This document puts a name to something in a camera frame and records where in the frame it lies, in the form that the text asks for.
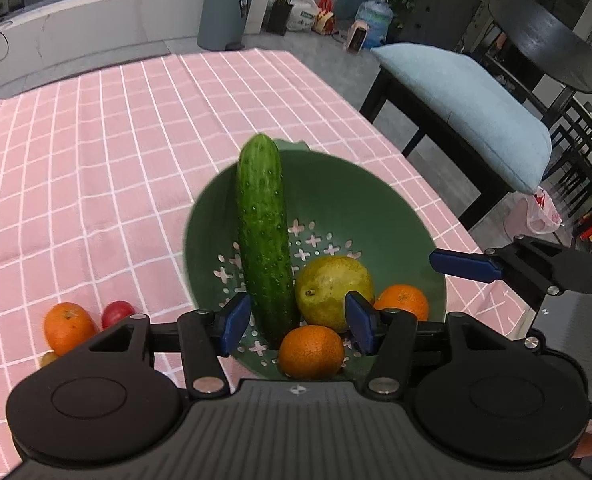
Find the cucumber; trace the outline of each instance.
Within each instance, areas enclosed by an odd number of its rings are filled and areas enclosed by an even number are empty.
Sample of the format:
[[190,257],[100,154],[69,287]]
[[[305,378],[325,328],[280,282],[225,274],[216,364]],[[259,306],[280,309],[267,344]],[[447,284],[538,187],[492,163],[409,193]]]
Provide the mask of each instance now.
[[238,243],[256,326],[271,349],[300,323],[296,305],[281,154],[265,134],[243,146],[236,173]]

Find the blue pillow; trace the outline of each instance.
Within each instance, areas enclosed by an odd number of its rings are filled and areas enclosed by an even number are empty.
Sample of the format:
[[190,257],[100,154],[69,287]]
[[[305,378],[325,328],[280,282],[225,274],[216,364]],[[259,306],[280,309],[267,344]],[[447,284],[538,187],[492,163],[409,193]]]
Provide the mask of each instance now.
[[549,131],[478,63],[413,43],[372,52],[382,68],[459,133],[512,189],[536,191],[551,158]]

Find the small trash bin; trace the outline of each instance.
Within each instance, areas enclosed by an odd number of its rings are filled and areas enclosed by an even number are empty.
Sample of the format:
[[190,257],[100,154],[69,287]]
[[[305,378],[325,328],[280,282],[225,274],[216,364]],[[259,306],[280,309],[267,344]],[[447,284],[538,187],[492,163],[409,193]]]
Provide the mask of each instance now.
[[534,195],[523,195],[504,219],[504,230],[513,240],[516,235],[544,235],[562,225],[549,193],[539,187]]
[[206,50],[240,50],[252,0],[204,0],[198,46]]

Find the plastic bag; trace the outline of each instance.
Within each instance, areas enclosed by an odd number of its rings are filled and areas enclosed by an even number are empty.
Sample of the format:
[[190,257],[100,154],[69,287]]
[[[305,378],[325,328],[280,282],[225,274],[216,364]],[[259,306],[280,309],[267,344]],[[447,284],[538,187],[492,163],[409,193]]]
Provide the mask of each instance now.
[[292,0],[291,14],[287,20],[287,30],[301,32],[311,30],[318,15],[318,6],[315,0]]
[[562,225],[553,200],[543,188],[533,195],[523,195],[504,220],[504,230],[513,240],[516,235],[544,235]]

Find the pink tablecloth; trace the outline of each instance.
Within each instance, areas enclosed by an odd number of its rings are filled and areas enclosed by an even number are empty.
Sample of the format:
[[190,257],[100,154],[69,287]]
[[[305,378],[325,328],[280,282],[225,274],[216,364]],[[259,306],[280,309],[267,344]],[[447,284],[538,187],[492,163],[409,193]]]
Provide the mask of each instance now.
[[[152,59],[2,101],[0,475],[18,462],[7,394],[48,350],[44,314],[74,301],[98,322],[118,299],[153,322],[192,309],[188,211],[258,130],[361,164],[413,206],[438,247],[478,250],[399,151],[286,52]],[[502,283],[447,278],[447,309],[508,334],[525,304]],[[234,381],[244,373],[225,366]],[[178,355],[157,367],[182,384]]]

